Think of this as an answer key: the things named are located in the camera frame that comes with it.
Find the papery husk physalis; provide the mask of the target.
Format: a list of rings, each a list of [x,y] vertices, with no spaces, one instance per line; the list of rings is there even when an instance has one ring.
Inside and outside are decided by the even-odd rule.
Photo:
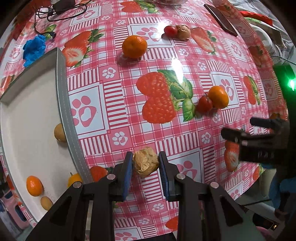
[[[186,25],[176,25],[177,28],[177,38],[182,41],[189,40],[191,37],[191,30]]]
[[[133,170],[141,178],[149,176],[159,168],[158,155],[151,147],[145,147],[133,154]]]

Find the large orange citrus fruit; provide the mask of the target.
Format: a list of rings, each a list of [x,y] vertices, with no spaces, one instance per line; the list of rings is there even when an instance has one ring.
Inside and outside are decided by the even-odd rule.
[[[67,184],[67,187],[70,187],[73,183],[75,182],[81,182],[83,183],[82,181],[82,178],[81,176],[79,175],[79,173],[76,173],[76,174],[72,174],[70,173],[70,177],[68,178],[68,184]]]

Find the red cherry tomato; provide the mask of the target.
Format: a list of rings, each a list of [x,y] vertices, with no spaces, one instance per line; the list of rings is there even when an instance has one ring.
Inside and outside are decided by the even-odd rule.
[[[203,96],[199,99],[197,106],[196,106],[196,111],[199,114],[206,114],[210,112],[213,108],[213,103],[211,99],[208,96]]]
[[[166,26],[164,28],[164,33],[169,38],[175,38],[178,35],[178,29],[176,26]]]

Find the orange citrus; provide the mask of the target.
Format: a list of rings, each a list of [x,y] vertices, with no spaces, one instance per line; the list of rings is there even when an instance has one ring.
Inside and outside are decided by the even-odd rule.
[[[216,109],[224,109],[229,104],[229,97],[224,88],[213,86],[209,89],[207,96],[212,101],[213,107]]]

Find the small yellow kumquat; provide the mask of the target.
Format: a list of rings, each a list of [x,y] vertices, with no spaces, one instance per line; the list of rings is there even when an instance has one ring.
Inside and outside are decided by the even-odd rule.
[[[53,206],[53,202],[51,201],[51,199],[47,196],[43,196],[40,199],[40,204],[43,207],[43,209],[45,209],[46,211],[48,211],[52,206]]]

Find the small orange mandarin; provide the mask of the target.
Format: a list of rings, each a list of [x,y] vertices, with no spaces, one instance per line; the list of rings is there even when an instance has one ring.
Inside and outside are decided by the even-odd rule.
[[[33,197],[40,196],[43,193],[44,187],[40,179],[36,176],[29,176],[26,180],[26,187],[29,194]]]
[[[138,59],[147,51],[147,41],[138,35],[127,37],[121,46],[124,56],[131,59]]]

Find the glass bowl of fruits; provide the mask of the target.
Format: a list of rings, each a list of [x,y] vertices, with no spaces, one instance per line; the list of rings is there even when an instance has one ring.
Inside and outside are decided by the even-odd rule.
[[[153,2],[167,5],[167,6],[179,6],[186,3],[188,0],[153,0]]]

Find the pink strawberry checked tablecloth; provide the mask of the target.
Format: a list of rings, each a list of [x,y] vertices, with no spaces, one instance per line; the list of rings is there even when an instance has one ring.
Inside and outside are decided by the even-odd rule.
[[[148,1],[91,1],[86,13],[49,23],[54,30],[47,50],[60,48],[76,132],[89,167],[111,168],[126,152],[151,147],[164,151],[179,171],[195,181],[220,181],[237,198],[258,178],[255,165],[230,162],[237,152],[218,135],[224,125],[254,128],[249,119],[287,109],[271,60],[250,24],[228,1],[217,8],[235,21],[238,36],[222,31],[204,1],[160,6]],[[166,26],[186,25],[189,40],[169,38]],[[24,69],[23,46],[34,37],[34,18],[11,47],[3,74],[14,80]],[[138,35],[147,51],[124,56],[123,41]],[[229,104],[199,114],[199,99],[213,86],[224,88]]]

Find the white tray with grey rim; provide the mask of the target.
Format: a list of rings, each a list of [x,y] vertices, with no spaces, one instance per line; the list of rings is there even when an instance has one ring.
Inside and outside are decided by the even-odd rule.
[[[66,143],[54,137],[62,123]],[[66,78],[65,57],[55,48],[39,58],[1,96],[1,149],[8,174],[31,226],[46,211],[40,197],[26,187],[29,176],[43,184],[43,195],[57,201],[66,191],[70,173],[84,183],[92,176],[74,126]]]

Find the pink plastic stool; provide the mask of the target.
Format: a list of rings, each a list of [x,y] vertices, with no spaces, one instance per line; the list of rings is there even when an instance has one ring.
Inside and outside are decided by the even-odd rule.
[[[3,191],[1,191],[1,201],[4,203],[4,206],[10,214],[15,225],[19,229],[25,230],[30,224],[27,218],[20,210],[20,207],[18,206],[11,190],[9,190],[6,193],[3,193]]]

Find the white bag on chair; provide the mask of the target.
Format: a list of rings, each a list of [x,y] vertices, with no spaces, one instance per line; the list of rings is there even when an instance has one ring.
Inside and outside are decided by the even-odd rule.
[[[282,57],[282,49],[285,48],[285,44],[280,31],[263,21],[248,17],[245,17],[245,19],[257,33],[270,56]]]

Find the dark smartphone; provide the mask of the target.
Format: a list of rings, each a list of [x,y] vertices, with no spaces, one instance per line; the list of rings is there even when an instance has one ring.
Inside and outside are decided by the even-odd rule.
[[[212,17],[217,21],[217,23],[222,28],[222,30],[233,35],[234,37],[238,36],[238,33],[233,28],[232,24],[217,8],[208,4],[204,4],[204,7],[212,15]]]

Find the crumpled blue glove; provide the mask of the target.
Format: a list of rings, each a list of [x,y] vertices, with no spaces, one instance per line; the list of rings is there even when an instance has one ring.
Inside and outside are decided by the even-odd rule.
[[[34,39],[27,40],[23,46],[23,59],[25,63],[23,66],[27,68],[37,59],[42,57],[46,50],[46,37],[37,35]]]

